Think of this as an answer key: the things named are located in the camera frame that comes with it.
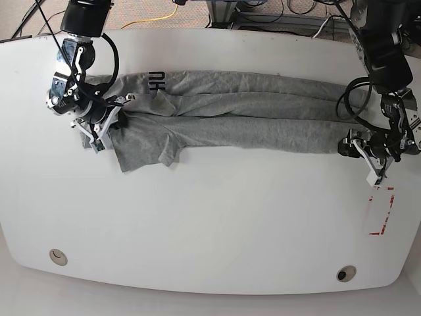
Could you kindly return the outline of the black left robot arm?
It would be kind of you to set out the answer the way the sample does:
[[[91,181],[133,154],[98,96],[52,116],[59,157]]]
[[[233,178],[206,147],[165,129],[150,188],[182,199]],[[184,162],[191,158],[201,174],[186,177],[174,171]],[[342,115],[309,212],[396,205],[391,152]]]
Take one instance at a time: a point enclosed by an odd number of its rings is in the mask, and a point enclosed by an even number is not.
[[[409,87],[413,75],[403,49],[404,41],[420,43],[420,2],[354,1],[350,14],[343,17],[367,75],[353,80],[339,100],[349,119],[366,130],[350,130],[338,143],[338,152],[362,157],[370,167],[368,180],[378,185],[403,154],[420,154],[420,111]],[[381,96],[388,128],[375,126],[352,110],[350,94],[361,86]]]

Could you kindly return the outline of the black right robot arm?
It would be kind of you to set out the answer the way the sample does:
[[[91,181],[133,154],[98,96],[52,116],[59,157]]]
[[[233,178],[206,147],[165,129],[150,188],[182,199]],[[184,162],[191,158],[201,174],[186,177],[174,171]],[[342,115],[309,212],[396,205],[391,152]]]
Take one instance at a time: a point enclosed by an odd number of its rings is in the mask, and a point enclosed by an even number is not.
[[[109,129],[122,121],[120,110],[130,100],[104,97],[119,71],[118,49],[103,31],[112,6],[112,1],[69,1],[61,23],[67,37],[57,45],[55,73],[47,92],[48,108],[56,115],[73,115],[71,126],[87,138],[95,152],[113,148]],[[109,81],[93,85],[86,82],[86,71],[95,61],[95,38],[110,45],[114,70]]]

